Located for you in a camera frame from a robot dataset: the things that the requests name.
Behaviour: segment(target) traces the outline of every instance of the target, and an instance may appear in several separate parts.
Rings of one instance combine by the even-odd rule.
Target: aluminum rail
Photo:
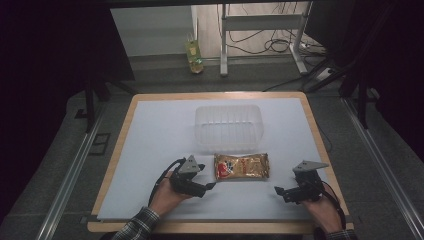
[[[37,240],[50,240],[53,238],[57,225],[59,224],[60,218],[62,217],[63,211],[65,210],[66,204],[68,203],[69,197],[71,196],[72,190],[74,189],[75,183],[84,165],[91,144],[94,141],[99,125],[103,119],[105,109],[106,103],[100,102],[97,109],[98,116],[92,131],[85,134],[81,146],[79,147],[78,152],[75,155],[65,178],[63,179],[62,185],[52,202],[43,224],[41,225],[40,231],[36,237]]]
[[[345,105],[356,130],[358,131],[361,139],[364,141],[375,166],[380,172],[381,177],[398,205],[406,223],[414,234],[415,239],[424,239],[424,225],[417,209],[414,207],[405,191],[403,191],[402,186],[396,179],[396,176],[393,174],[390,166],[387,164],[384,155],[375,143],[371,133],[362,127],[362,124],[356,117],[356,109],[352,102],[345,98],[342,98],[341,101]]]

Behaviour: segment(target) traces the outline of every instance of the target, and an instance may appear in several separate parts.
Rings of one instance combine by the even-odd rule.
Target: snack bag
[[[268,154],[243,157],[215,154],[215,177],[217,180],[230,178],[269,178]]]

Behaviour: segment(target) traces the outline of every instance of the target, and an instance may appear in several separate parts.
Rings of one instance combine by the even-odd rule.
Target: sleeve
[[[327,234],[327,240],[358,240],[352,229]]]
[[[148,207],[143,207],[122,229],[113,236],[113,240],[144,240],[155,229],[159,215]]]

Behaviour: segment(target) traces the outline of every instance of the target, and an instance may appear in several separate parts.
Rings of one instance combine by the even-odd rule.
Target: hand
[[[336,198],[329,186],[324,184],[324,189],[331,196]],[[318,226],[320,226],[326,234],[343,230],[340,216],[337,213],[336,208],[333,206],[331,201],[324,195],[321,197],[320,200],[316,202],[308,200],[302,201],[301,203],[312,215],[316,224],[318,224]]]
[[[168,179],[171,175],[171,171],[166,174],[167,178],[164,178],[159,184],[158,190],[153,196],[152,203],[149,206],[149,208],[156,212],[159,217],[162,217],[172,211],[182,201],[192,197],[190,195],[177,193],[172,189],[171,183]]]

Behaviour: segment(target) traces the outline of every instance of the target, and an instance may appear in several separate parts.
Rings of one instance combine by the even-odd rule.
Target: wall
[[[123,8],[111,12],[129,57],[185,53],[187,34],[194,32],[191,6]]]

